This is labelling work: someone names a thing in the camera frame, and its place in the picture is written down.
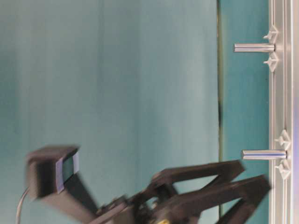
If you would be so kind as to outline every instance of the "teal curtain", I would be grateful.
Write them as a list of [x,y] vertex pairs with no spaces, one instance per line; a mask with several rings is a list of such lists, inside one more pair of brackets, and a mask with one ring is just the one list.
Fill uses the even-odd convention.
[[[0,27],[1,223],[14,222],[25,155],[46,144],[81,145],[98,205],[218,160],[216,1],[2,0]],[[76,223],[29,202],[23,223]]]

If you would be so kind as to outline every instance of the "teal wall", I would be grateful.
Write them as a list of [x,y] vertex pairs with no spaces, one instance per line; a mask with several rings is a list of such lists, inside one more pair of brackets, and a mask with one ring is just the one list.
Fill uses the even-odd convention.
[[[268,149],[268,55],[232,51],[234,43],[266,42],[268,0],[219,0],[219,12],[221,153],[227,161],[240,159],[244,149]],[[267,161],[243,164],[247,170],[239,179],[268,173]],[[248,223],[268,223],[268,199]]]
[[[139,189],[163,168],[218,161],[219,130],[216,1],[142,0],[140,11]],[[218,208],[201,222],[216,219]]]
[[[0,223],[14,223],[24,156],[80,144],[97,199],[135,193],[137,0],[0,1]],[[22,223],[76,223],[25,201]]]

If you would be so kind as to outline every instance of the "metal peg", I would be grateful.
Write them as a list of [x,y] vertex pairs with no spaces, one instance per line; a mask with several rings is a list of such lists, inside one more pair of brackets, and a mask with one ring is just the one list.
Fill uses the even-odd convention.
[[275,51],[274,44],[268,43],[235,43],[234,52],[262,52],[272,53]]
[[285,150],[243,150],[244,160],[276,160],[286,159]]

